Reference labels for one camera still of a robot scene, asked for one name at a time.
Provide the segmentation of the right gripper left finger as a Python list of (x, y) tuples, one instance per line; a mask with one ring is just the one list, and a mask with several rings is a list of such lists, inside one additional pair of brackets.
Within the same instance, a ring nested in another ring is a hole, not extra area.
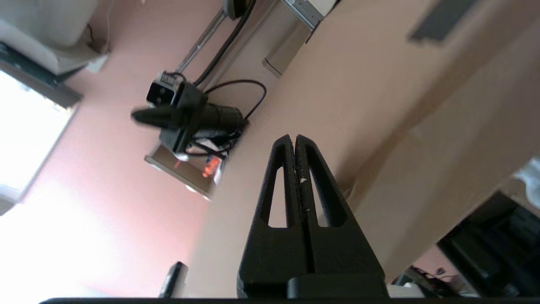
[[(301, 177), (295, 151), (298, 141), (289, 135), (278, 138), (270, 150), (258, 202), (237, 274), (239, 298), (287, 298), (290, 279), (308, 273), (308, 219), (315, 215), (301, 194)], [(282, 169), (285, 197), (285, 227), (269, 224), (277, 172)]]

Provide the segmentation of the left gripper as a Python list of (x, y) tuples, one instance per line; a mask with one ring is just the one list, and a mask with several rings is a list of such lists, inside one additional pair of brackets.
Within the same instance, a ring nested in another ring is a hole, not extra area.
[(159, 140), (170, 152), (184, 153), (199, 130), (208, 95), (188, 82), (182, 82), (170, 107), (137, 108), (131, 112), (138, 124), (161, 128)]

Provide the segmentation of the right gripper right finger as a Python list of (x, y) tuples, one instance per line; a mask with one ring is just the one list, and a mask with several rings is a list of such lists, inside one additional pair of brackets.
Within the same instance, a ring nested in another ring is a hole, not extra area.
[(295, 161), (307, 273), (296, 298), (387, 298), (385, 274), (317, 145), (299, 135)]

